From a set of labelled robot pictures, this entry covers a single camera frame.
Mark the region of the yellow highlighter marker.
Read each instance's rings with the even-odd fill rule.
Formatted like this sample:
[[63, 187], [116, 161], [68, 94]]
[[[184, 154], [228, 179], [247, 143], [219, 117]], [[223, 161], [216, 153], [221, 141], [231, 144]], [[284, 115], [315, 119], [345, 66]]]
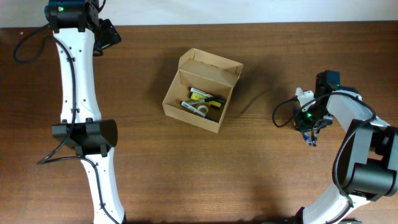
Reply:
[[[194, 93], [194, 92], [191, 92], [188, 97], [193, 101], [203, 100], [203, 99], [207, 98], [207, 96], [203, 96], [199, 93]], [[206, 102], [206, 104], [210, 105], [213, 108], [217, 108], [217, 109], [221, 108], [221, 103], [218, 101], [208, 101], [208, 102]]]

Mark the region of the black sharpie marker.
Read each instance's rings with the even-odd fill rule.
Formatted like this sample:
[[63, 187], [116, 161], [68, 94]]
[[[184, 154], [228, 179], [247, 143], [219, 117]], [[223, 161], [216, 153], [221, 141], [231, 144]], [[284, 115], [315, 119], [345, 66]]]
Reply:
[[204, 99], [200, 99], [200, 100], [196, 100], [196, 101], [191, 101], [191, 102], [189, 102], [188, 104], [189, 105], [197, 105], [197, 104], [200, 104], [200, 103], [207, 103], [207, 102], [210, 102], [210, 101], [218, 101], [219, 100], [219, 98], [218, 97], [210, 97], [210, 98], [204, 98]]

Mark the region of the yellow tape roll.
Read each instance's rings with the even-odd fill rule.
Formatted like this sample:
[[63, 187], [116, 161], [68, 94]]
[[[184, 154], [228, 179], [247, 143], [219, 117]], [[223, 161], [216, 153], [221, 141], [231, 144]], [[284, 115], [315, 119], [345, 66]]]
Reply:
[[201, 111], [202, 113], [204, 113], [204, 114], [207, 114], [209, 112], [209, 109], [208, 109], [208, 107], [206, 105], [200, 105], [200, 106], [197, 107], [197, 109], [199, 111]]

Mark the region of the blue whiteboard marker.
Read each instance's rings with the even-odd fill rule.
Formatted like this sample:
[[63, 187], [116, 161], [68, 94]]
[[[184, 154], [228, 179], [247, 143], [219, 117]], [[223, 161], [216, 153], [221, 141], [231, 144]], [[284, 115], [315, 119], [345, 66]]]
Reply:
[[210, 121], [216, 122], [216, 119], [212, 118], [211, 116], [208, 116], [207, 114], [201, 112], [199, 109], [196, 109], [194, 106], [189, 105], [185, 101], [180, 101], [180, 105], [188, 110], [190, 110], [193, 114], [200, 116], [202, 118], [208, 119]]

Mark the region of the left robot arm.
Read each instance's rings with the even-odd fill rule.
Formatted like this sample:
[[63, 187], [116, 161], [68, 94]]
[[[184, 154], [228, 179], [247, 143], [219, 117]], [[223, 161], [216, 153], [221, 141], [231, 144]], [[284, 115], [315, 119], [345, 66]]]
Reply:
[[49, 1], [45, 16], [60, 59], [63, 103], [52, 135], [75, 152], [69, 160], [85, 169], [93, 201], [94, 223], [125, 223], [114, 174], [118, 141], [115, 120], [102, 119], [96, 99], [93, 58], [121, 42], [109, 19], [101, 19], [98, 1]]

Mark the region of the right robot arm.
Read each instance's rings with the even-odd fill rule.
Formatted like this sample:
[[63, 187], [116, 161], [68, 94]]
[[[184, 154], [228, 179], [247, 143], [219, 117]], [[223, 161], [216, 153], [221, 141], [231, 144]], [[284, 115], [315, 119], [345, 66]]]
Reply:
[[380, 119], [359, 91], [340, 83], [339, 72], [316, 77], [315, 91], [297, 88], [297, 130], [314, 146], [316, 133], [337, 120], [346, 135], [332, 168], [332, 184], [294, 223], [339, 223], [351, 212], [397, 193], [397, 128]]

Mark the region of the cardboard box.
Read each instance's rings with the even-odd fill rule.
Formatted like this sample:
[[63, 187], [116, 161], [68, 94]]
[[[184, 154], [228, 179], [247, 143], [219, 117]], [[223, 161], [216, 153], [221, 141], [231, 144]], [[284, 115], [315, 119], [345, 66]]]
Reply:
[[[178, 70], [162, 102], [165, 115], [217, 133], [231, 100], [231, 95], [240, 78], [243, 64], [199, 49], [190, 49], [178, 62]], [[204, 116], [184, 107], [192, 101], [191, 89], [205, 92], [210, 97], [218, 96], [225, 104], [219, 108], [208, 102]]]

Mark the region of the black whiteboard marker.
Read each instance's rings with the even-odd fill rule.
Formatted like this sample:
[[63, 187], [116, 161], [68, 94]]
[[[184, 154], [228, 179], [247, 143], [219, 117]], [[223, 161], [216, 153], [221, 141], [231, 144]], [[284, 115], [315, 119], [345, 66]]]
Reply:
[[[198, 90], [198, 89], [196, 89], [196, 88], [194, 88], [194, 87], [190, 87], [189, 90], [190, 90], [190, 92], [192, 92], [192, 93], [198, 93], [198, 94], [200, 94], [200, 95], [207, 96], [208, 98], [209, 98], [209, 97], [213, 97], [213, 95], [211, 95], [211, 94], [209, 94], [209, 93], [206, 93], [206, 92], [204, 92], [204, 91]], [[217, 99], [216, 101], [219, 102], [219, 103], [221, 103], [221, 104], [223, 104], [223, 105], [226, 103], [226, 101], [225, 101], [222, 97], [220, 97], [220, 96], [218, 97], [218, 99]]]

